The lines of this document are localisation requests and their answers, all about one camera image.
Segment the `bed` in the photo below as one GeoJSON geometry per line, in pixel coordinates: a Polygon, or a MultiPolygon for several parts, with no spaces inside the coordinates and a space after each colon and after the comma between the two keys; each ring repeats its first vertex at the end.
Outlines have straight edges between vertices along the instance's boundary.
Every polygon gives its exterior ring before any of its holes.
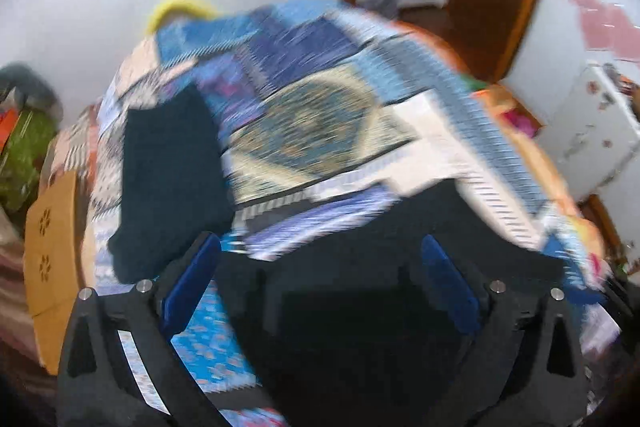
{"type": "MultiPolygon", "coordinates": [[[[108,247],[120,225],[127,111],[156,107],[194,84],[220,122],[235,195],[223,250],[272,261],[455,178],[498,235],[564,259],[564,284],[576,295],[597,290],[606,274],[597,233],[548,158],[501,119],[495,93],[472,93],[465,72],[441,39],[335,2],[297,0],[174,22],[143,40],[104,97],[52,142],[40,190],[64,172],[78,173],[87,201],[83,283],[100,295],[130,289],[116,278],[108,247]],[[324,125],[308,124],[314,120],[324,125]],[[286,150],[283,130],[290,131],[286,150]],[[337,197],[340,204],[326,203],[337,197]]],[[[121,340],[145,400],[163,409],[131,337],[122,332],[121,340]]],[[[206,393],[259,387],[214,282],[172,343],[206,393]]],[[[223,414],[233,425],[284,423],[269,407],[223,414]]]]}

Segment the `black garment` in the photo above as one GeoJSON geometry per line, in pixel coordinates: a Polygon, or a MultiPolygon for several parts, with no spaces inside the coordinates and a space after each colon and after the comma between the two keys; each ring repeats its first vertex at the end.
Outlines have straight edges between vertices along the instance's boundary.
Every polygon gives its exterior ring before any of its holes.
{"type": "Polygon", "coordinates": [[[457,233],[454,262],[491,259],[508,286],[521,273],[562,278],[562,262],[495,235],[453,180],[273,263],[223,253],[216,281],[231,324],[292,427],[416,425],[446,389],[471,339],[428,301],[428,233],[457,233]]]}
{"type": "Polygon", "coordinates": [[[124,136],[121,223],[109,240],[121,282],[158,275],[206,230],[234,217],[218,126],[196,87],[148,110],[130,110],[124,136]]]}

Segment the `patchwork bedspread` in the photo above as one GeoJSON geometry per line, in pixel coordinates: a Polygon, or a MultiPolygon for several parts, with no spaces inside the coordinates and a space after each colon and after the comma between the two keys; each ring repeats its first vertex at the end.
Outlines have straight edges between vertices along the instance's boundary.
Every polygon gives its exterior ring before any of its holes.
{"type": "MultiPolygon", "coordinates": [[[[177,22],[143,41],[97,113],[95,183],[82,250],[87,283],[127,290],[107,241],[119,226],[129,108],[194,84],[219,127],[238,204],[223,248],[277,259],[319,235],[357,227],[443,178],[497,233],[530,250],[553,235],[566,284],[596,285],[575,230],[549,202],[455,71],[411,30],[335,2],[292,1],[210,22],[177,22]]],[[[162,408],[122,336],[145,398],[162,408]]],[[[259,385],[212,282],[172,340],[207,393],[259,385]]],[[[277,425],[272,410],[229,412],[235,425],[277,425]]]]}

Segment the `silver bolt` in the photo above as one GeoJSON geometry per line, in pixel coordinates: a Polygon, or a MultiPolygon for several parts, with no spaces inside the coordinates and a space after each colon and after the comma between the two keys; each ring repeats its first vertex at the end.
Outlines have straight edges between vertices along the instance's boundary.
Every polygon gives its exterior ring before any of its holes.
{"type": "Polygon", "coordinates": [[[149,279],[143,279],[142,281],[138,281],[136,284],[136,290],[140,293],[148,292],[154,284],[149,279]]]}
{"type": "Polygon", "coordinates": [[[494,293],[504,293],[507,290],[507,285],[502,281],[491,281],[489,288],[494,293]]]}
{"type": "Polygon", "coordinates": [[[78,292],[78,297],[80,298],[81,301],[86,301],[89,297],[91,297],[92,292],[93,291],[91,288],[82,288],[78,292]]]}
{"type": "Polygon", "coordinates": [[[556,301],[561,301],[564,299],[564,292],[560,288],[551,288],[551,296],[556,301]]]}

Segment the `paw print cutout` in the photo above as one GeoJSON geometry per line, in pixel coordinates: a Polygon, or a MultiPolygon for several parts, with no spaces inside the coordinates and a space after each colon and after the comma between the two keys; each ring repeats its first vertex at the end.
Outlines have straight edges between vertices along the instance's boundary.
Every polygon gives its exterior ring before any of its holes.
{"type": "Polygon", "coordinates": [[[40,260],[40,280],[42,282],[49,282],[49,272],[51,271],[51,263],[49,262],[49,256],[43,255],[40,260]]]}
{"type": "Polygon", "coordinates": [[[44,233],[49,228],[50,223],[51,223],[51,209],[45,208],[44,212],[42,213],[42,217],[40,218],[40,235],[44,236],[44,233]]]}

